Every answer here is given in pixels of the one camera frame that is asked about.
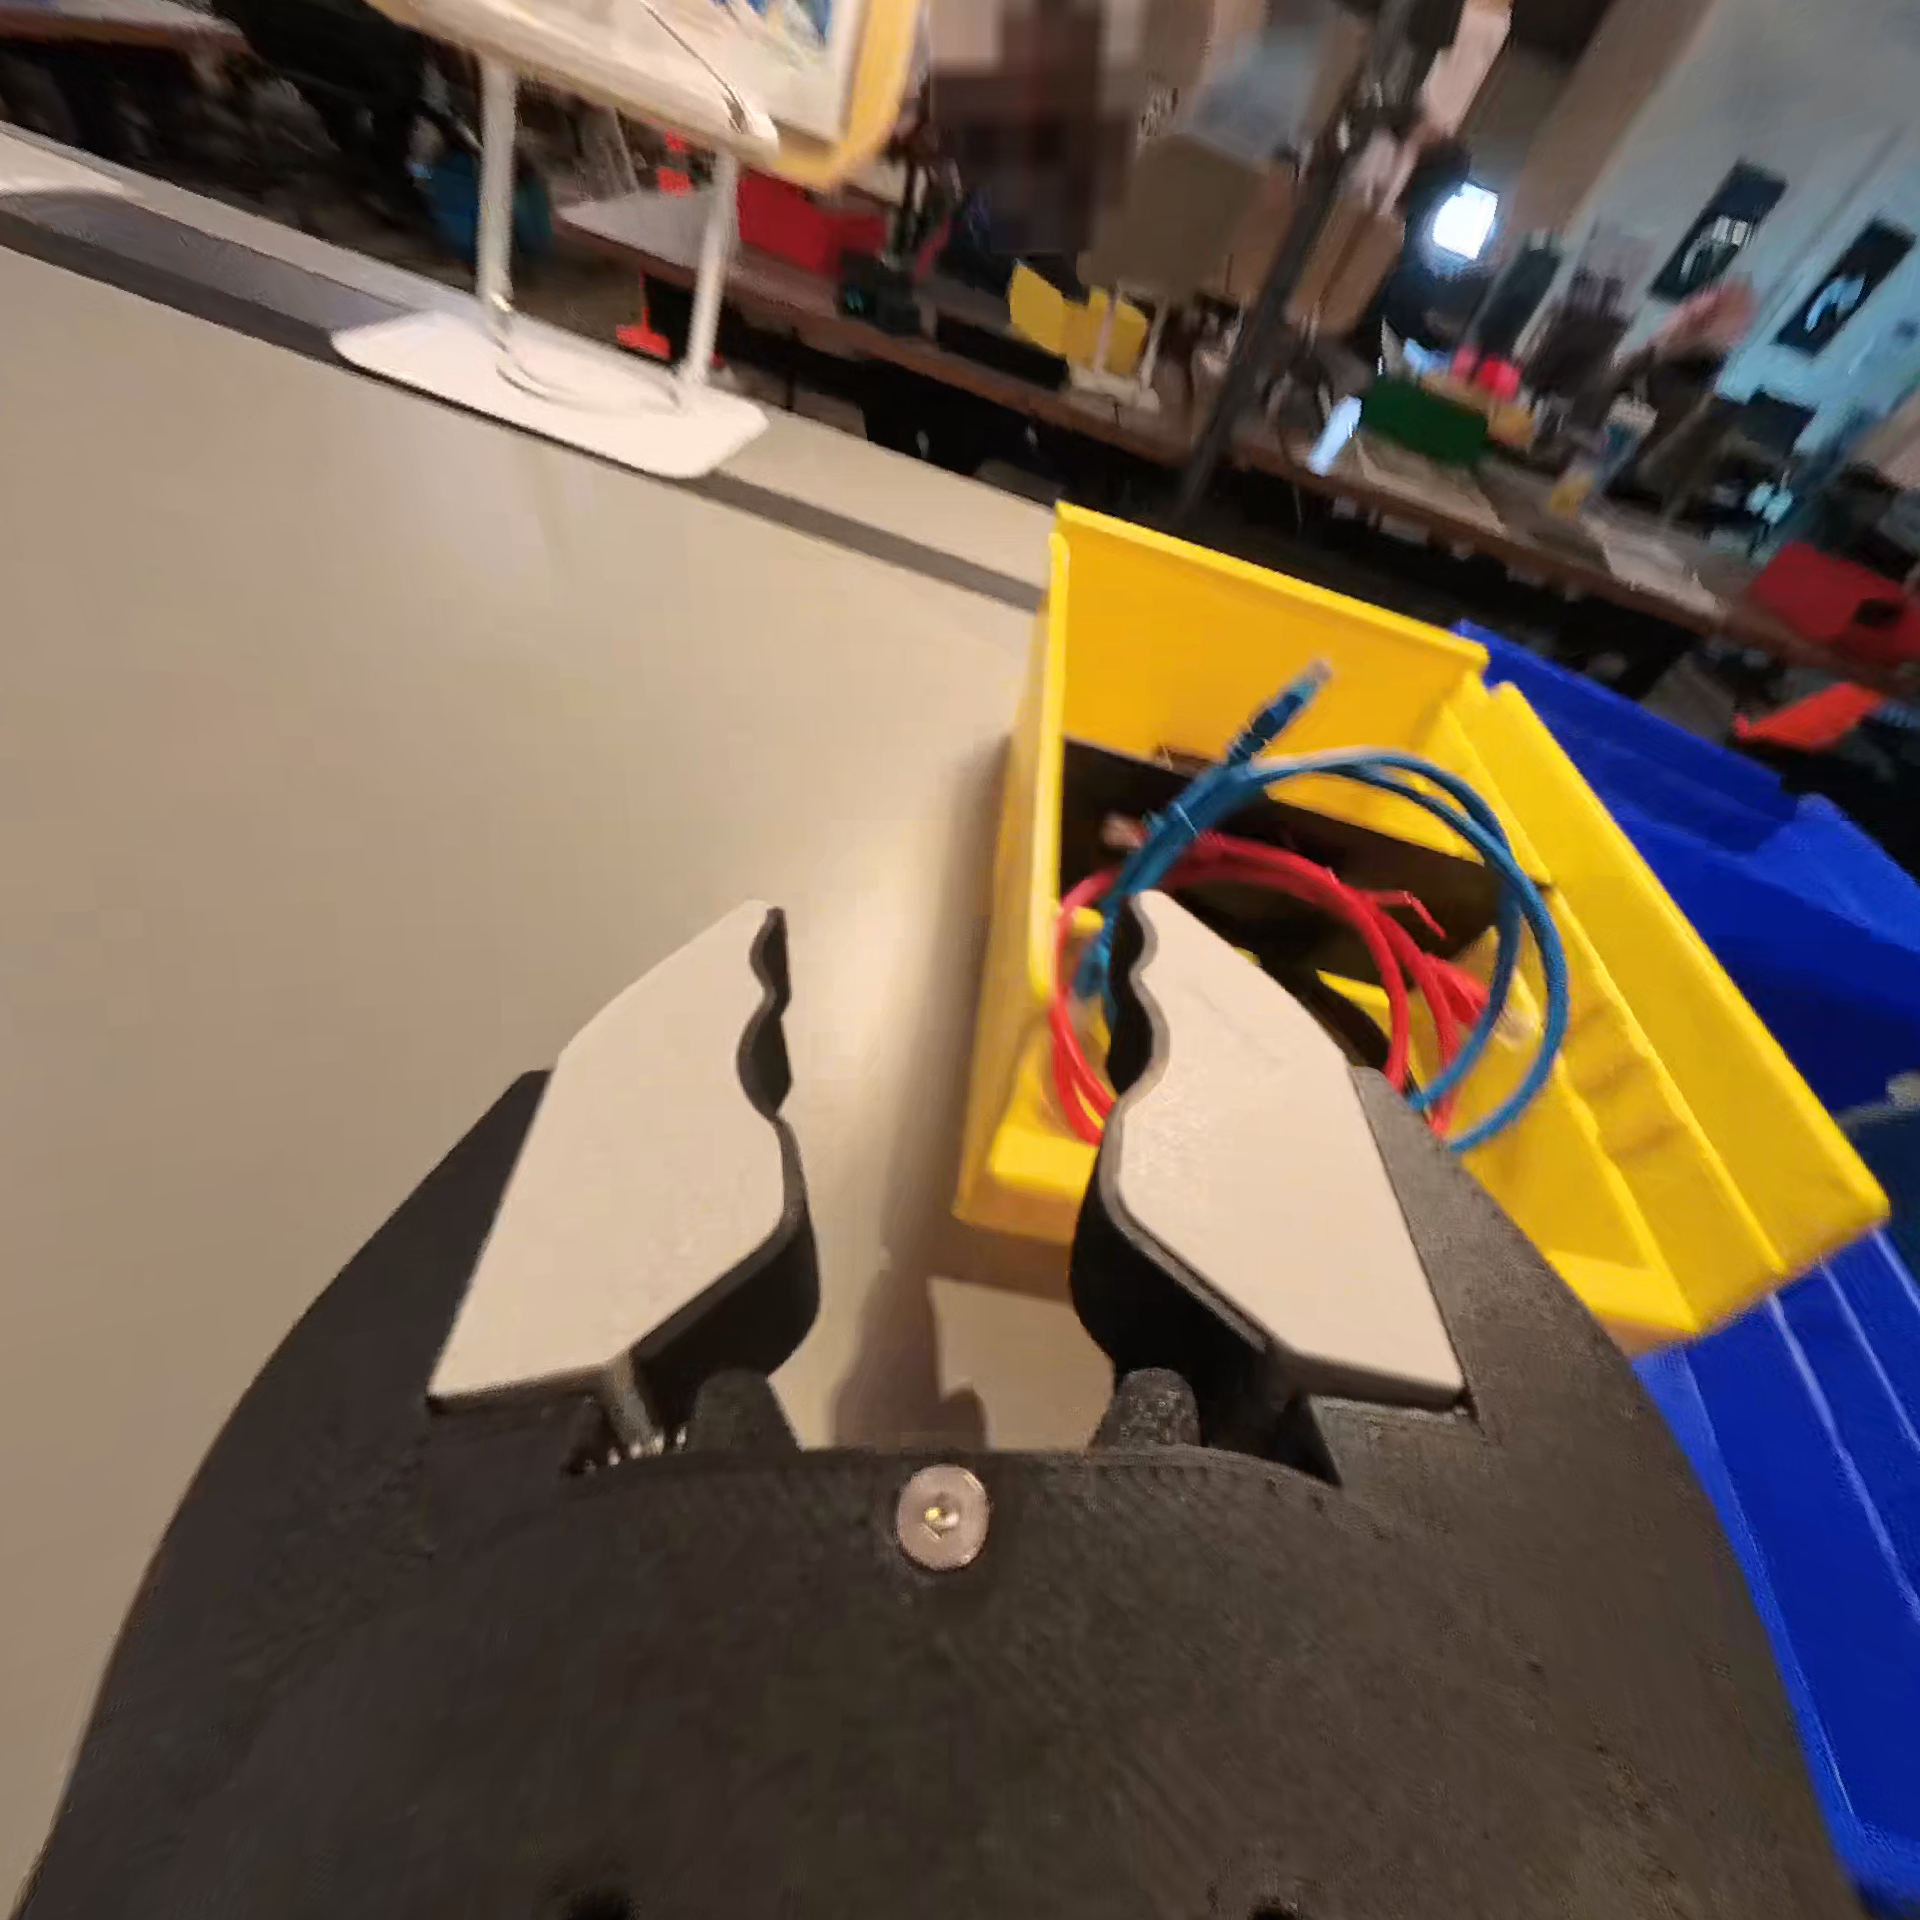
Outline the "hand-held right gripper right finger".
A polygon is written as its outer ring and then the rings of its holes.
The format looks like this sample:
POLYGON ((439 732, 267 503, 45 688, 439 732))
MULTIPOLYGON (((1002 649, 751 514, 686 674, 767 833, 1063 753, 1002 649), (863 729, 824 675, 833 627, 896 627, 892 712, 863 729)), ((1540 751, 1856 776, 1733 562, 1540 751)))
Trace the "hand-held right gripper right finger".
POLYGON ((1316 1393, 1464 1404, 1344 1049, 1162 890, 1119 909, 1115 962, 1118 1098, 1068 1262, 1115 1377, 1172 1372, 1211 1413, 1316 1393))

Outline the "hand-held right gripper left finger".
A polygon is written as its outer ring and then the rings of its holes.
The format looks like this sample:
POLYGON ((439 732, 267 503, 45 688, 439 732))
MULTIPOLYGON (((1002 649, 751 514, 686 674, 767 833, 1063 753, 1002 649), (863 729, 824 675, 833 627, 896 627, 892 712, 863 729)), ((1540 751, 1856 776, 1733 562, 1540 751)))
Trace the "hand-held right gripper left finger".
POLYGON ((786 1005, 785 910, 746 900, 562 1049, 430 1404, 589 1393, 613 1422, 686 1422, 711 1377, 770 1377, 803 1344, 819 1252, 786 1005))

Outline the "yellow plastic bin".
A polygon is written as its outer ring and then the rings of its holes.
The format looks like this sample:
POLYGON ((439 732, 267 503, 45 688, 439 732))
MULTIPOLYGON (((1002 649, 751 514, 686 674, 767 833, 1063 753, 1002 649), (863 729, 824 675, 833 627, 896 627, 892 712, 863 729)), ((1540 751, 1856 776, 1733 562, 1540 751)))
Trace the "yellow plastic bin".
POLYGON ((1634 1353, 1711 1333, 1878 1232, 1880 1181, 1682 903, 1483 647, 1134 524, 1063 505, 996 835, 955 1210, 1066 1245, 1092 1143, 1051 1078, 1066 747, 1215 757, 1303 669, 1283 753, 1387 747, 1473 783, 1571 960, 1548 1086, 1464 1166, 1634 1353))

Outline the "blue plastic bin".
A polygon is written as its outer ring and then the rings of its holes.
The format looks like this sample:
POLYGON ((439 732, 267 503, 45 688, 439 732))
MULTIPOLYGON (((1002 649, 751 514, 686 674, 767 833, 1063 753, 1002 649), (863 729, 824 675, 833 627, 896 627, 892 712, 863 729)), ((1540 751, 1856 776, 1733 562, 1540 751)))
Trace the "blue plastic bin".
POLYGON ((1917 1916, 1917 1279, 1876 1232, 1634 1362, 1714 1502, 1860 1899, 1917 1916))
POLYGON ((1730 747, 1473 622, 1454 632, 1530 700, 1831 1115, 1917 1083, 1915 874, 1730 747))

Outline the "green plastic bin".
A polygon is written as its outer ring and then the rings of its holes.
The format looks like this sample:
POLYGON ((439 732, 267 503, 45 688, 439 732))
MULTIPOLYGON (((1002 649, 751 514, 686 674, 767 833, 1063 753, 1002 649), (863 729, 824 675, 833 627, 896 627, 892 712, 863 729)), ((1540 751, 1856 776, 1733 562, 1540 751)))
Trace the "green plastic bin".
POLYGON ((1363 395, 1360 429, 1439 466, 1477 466, 1489 446, 1483 408, 1413 380, 1376 380, 1363 395))

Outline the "instruction board on white stand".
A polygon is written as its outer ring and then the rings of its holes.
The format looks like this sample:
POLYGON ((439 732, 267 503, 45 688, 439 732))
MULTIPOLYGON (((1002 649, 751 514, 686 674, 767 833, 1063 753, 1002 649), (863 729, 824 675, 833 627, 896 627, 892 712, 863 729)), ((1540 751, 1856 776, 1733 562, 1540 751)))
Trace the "instruction board on white stand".
MULTIPOLYGON (((375 12, 424 34, 417 7, 375 2, 375 12)), ((570 332, 547 339, 520 327, 509 268, 516 98, 520 81, 534 76, 424 34, 478 58, 483 127, 478 158, 473 301, 460 314, 417 310, 350 327, 329 338, 335 354, 355 373, 570 444, 613 466, 680 483, 708 476, 767 429, 754 401, 730 395, 708 380, 723 286, 731 268, 738 175, 761 171, 803 189, 833 189, 874 161, 900 124, 918 58, 918 34, 920 2, 868 2, 847 127, 830 142, 781 132, 767 144, 751 144, 738 135, 630 119, 551 84, 629 121, 686 138, 692 148, 707 148, 717 163, 708 208, 695 237, 686 354, 666 373, 648 369, 620 351, 589 347, 570 332)))

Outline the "red plastic bin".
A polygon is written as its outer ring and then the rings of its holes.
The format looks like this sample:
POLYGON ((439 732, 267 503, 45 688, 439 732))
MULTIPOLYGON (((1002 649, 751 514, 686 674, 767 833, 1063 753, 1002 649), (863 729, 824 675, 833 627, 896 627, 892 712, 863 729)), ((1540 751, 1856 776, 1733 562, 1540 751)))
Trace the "red plastic bin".
POLYGON ((872 203, 819 199, 797 182, 746 171, 734 186, 734 228, 746 250, 839 281, 851 257, 889 249, 892 215, 872 203))
POLYGON ((1781 544, 1745 597, 1834 655, 1885 669, 1917 662, 1917 594, 1820 544, 1781 544))

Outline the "black pole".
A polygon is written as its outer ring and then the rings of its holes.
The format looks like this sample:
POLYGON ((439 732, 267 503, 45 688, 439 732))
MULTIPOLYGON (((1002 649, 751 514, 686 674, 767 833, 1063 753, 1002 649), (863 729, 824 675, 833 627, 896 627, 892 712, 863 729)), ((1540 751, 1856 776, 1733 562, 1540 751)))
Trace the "black pole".
POLYGON ((1172 511, 1166 516, 1168 533, 1193 533, 1193 524, 1211 489, 1211 474, 1234 444, 1234 429, 1254 401, 1258 377, 1283 331, 1292 283, 1311 262, 1316 236, 1333 215, 1344 182, 1357 163, 1357 151, 1372 142, 1383 121, 1405 102, 1412 12, 1413 2, 1380 2, 1363 66, 1357 78, 1345 81, 1345 87, 1336 94, 1323 132, 1303 155, 1292 213, 1288 215, 1280 246, 1274 249, 1262 286, 1241 318, 1220 395, 1211 400, 1205 420, 1197 429, 1188 466, 1181 469, 1172 511))

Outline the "small yellow bin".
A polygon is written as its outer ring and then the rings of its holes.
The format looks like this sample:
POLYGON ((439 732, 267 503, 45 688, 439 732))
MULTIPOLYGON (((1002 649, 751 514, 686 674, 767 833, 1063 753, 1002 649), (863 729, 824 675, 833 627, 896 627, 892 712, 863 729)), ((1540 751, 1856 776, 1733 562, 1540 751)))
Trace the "small yellow bin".
POLYGON ((1092 291, 1068 297, 1032 265, 1018 262, 1011 286, 1011 323, 1036 351, 1066 361, 1071 388, 1129 395, 1149 358, 1156 319, 1134 301, 1092 291))

